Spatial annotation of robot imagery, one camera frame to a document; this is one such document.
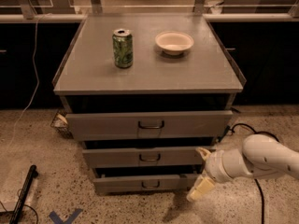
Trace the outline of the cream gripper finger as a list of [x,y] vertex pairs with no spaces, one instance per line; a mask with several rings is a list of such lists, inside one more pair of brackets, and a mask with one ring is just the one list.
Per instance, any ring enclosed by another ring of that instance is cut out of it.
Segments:
[[215,182],[208,176],[199,175],[187,194],[189,202],[196,202],[215,188]]
[[211,152],[208,149],[203,147],[198,147],[196,151],[200,154],[203,161],[206,161],[211,155]]

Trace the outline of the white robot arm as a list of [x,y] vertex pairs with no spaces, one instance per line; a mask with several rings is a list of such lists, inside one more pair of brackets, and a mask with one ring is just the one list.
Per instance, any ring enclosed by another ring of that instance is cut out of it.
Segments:
[[204,161],[204,170],[187,195],[189,202],[198,201],[217,184],[238,177],[271,179],[290,175],[299,178],[299,153],[263,134],[248,136],[239,148],[210,152],[199,147],[196,151]]

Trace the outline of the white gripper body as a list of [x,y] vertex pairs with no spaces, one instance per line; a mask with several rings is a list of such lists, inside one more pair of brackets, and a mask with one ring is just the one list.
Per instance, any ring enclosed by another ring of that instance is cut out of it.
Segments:
[[217,183],[225,183],[232,180],[223,165],[224,151],[215,151],[207,155],[205,170],[207,175]]

